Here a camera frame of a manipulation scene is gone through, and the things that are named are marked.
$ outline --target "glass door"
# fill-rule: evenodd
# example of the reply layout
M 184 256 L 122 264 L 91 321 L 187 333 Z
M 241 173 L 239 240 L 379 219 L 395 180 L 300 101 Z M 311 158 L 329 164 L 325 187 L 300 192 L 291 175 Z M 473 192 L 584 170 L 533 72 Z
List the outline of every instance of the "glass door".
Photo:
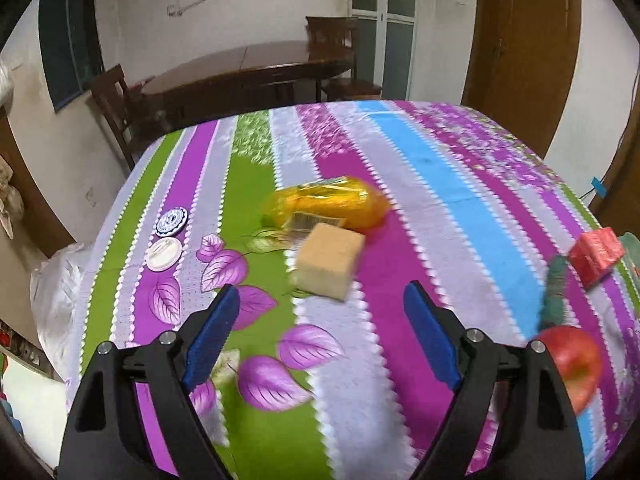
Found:
M 353 0 L 358 19 L 358 78 L 382 86 L 385 99 L 406 99 L 414 52 L 415 0 Z

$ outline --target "blue stripe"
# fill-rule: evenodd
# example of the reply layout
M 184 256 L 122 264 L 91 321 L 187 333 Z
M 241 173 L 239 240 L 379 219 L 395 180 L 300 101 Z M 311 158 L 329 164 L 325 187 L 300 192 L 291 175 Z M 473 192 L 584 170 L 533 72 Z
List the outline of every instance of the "blue stripe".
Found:
M 444 202 L 489 271 L 511 315 L 528 340 L 538 332 L 543 287 L 489 208 L 433 142 L 421 136 L 382 102 L 358 104 Z
M 593 450 L 593 431 L 591 429 L 591 421 L 589 413 L 591 408 L 588 407 L 580 415 L 578 415 L 578 430 L 580 431 L 580 439 L 582 440 L 582 452 L 584 453 L 586 477 L 591 478 L 594 475 L 593 457 L 587 460 Z

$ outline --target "green toy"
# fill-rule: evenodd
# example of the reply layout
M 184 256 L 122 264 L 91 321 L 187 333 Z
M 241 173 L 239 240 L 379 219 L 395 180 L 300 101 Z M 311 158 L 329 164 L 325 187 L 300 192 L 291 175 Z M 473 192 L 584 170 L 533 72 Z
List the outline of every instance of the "green toy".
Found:
M 566 257 L 558 254 L 551 258 L 546 272 L 545 295 L 540 310 L 538 330 L 562 325 L 564 321 L 564 285 L 566 283 Z

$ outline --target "red apple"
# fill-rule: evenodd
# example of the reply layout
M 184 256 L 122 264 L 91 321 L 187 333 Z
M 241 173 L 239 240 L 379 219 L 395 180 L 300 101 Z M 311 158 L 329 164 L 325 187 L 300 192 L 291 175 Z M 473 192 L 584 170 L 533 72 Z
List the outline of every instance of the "red apple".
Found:
M 535 339 L 548 348 L 577 415 L 585 408 L 600 381 L 600 349 L 587 332 L 575 326 L 553 326 Z

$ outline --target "dining table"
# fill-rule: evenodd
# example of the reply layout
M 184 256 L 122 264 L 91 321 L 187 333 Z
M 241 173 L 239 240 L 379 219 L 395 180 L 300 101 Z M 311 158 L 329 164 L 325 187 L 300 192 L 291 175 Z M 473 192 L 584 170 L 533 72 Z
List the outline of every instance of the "dining table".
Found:
M 366 232 L 338 301 L 292 285 L 299 245 L 263 217 L 276 190 L 344 175 L 391 208 Z M 155 272 L 145 255 L 174 208 L 187 215 L 174 235 L 182 253 Z M 408 479 L 452 393 L 404 314 L 405 286 L 418 280 L 465 327 L 522 347 L 538 333 L 549 261 L 598 227 L 535 153 L 468 107 L 333 102 L 177 130 L 146 150 L 97 237 L 70 334 L 68 402 L 101 341 L 148 344 L 230 283 L 238 320 L 190 393 L 226 468 L 241 480 Z M 577 415 L 590 478 L 638 415 L 640 298 L 620 261 L 588 291 L 569 267 L 563 301 L 564 322 L 592 336 L 603 362 Z M 175 474 L 148 388 L 136 391 L 154 460 Z M 490 408 L 469 471 L 486 464 L 498 419 Z
M 353 67 L 353 50 L 331 43 L 243 45 L 182 63 L 150 79 L 141 97 L 171 124 L 294 104 L 292 83 L 329 79 Z

